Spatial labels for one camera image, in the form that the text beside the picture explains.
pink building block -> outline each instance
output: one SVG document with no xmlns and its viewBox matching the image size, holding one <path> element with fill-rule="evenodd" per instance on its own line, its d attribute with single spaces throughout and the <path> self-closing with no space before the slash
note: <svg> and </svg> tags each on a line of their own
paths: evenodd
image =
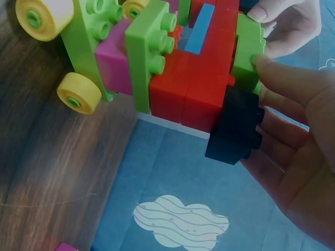
<svg viewBox="0 0 335 251">
<path fill-rule="evenodd" d="M 74 247 L 71 247 L 70 245 L 62 242 L 59 244 L 59 246 L 56 248 L 55 251 L 79 251 L 78 249 L 75 249 Z"/>
<path fill-rule="evenodd" d="M 171 13 L 176 13 L 179 10 L 179 1 L 180 0 L 164 0 L 164 1 L 170 3 L 170 12 Z"/>
<path fill-rule="evenodd" d="M 125 31 L 131 20 L 123 18 L 95 50 L 100 75 L 107 90 L 132 95 Z"/>
</svg>

blue building block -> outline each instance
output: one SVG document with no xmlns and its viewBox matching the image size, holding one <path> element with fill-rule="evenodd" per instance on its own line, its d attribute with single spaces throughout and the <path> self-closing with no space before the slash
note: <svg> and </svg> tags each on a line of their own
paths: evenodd
<svg viewBox="0 0 335 251">
<path fill-rule="evenodd" d="M 210 4 L 204 4 L 201 8 L 199 16 L 193 27 L 191 36 L 188 39 L 188 42 L 185 47 L 185 51 L 200 54 L 203 47 L 206 33 L 214 13 L 215 6 Z"/>
</svg>

finger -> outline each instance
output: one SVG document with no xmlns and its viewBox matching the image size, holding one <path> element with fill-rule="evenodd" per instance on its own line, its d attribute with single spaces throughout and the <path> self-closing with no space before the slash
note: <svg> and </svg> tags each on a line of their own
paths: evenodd
<svg viewBox="0 0 335 251">
<path fill-rule="evenodd" d="M 267 108 L 260 128 L 294 150 L 298 150 L 308 139 L 308 131 L 279 117 Z"/>
<path fill-rule="evenodd" d="M 256 56 L 253 62 L 265 87 L 304 108 L 332 85 L 330 81 L 321 81 L 324 78 L 322 71 L 290 67 L 264 55 Z"/>
<path fill-rule="evenodd" d="M 241 160 L 241 163 L 269 195 L 274 196 L 284 173 L 260 151 L 253 151 L 250 157 Z"/>
<path fill-rule="evenodd" d="M 307 34 L 301 30 L 284 33 L 280 39 L 269 41 L 266 44 L 265 54 L 271 58 L 290 55 L 306 45 L 314 37 L 315 35 Z"/>
<path fill-rule="evenodd" d="M 284 10 L 304 0 L 261 0 L 249 12 L 248 16 L 256 22 L 271 22 Z"/>
<path fill-rule="evenodd" d="M 262 27 L 264 28 L 264 38 L 267 38 L 271 32 L 274 30 L 274 27 L 277 25 L 276 21 L 268 22 L 263 24 Z"/>
<path fill-rule="evenodd" d="M 287 165 L 292 160 L 296 151 L 281 143 L 263 129 L 259 128 L 258 132 L 263 136 L 260 151 L 278 166 L 279 169 L 285 172 Z"/>
<path fill-rule="evenodd" d="M 263 106 L 271 107 L 279 111 L 299 123 L 306 126 L 308 125 L 305 109 L 301 105 L 282 95 L 274 93 L 265 86 L 261 88 L 260 103 Z"/>
</svg>

fingernail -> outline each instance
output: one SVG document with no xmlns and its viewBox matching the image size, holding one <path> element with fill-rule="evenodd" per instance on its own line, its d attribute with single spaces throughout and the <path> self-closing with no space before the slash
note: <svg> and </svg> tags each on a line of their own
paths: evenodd
<svg viewBox="0 0 335 251">
<path fill-rule="evenodd" d="M 263 55 L 256 55 L 252 59 L 252 63 L 257 67 L 264 67 L 264 66 L 270 64 L 271 62 L 273 62 L 273 60 L 270 59 L 269 57 L 267 57 L 264 54 Z"/>
<path fill-rule="evenodd" d="M 262 22 L 267 17 L 266 11 L 260 7 L 254 7 L 247 15 L 256 22 Z"/>
</svg>

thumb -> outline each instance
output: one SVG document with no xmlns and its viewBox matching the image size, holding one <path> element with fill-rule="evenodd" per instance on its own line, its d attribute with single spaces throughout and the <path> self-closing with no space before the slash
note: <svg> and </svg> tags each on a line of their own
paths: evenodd
<svg viewBox="0 0 335 251">
<path fill-rule="evenodd" d="M 256 22 L 267 23 L 274 21 L 284 10 L 304 0 L 261 0 L 248 13 Z"/>
<path fill-rule="evenodd" d="M 333 85 L 325 79 L 325 71 L 290 67 L 261 55 L 253 60 L 261 82 L 271 91 L 287 97 L 303 107 Z"/>
</svg>

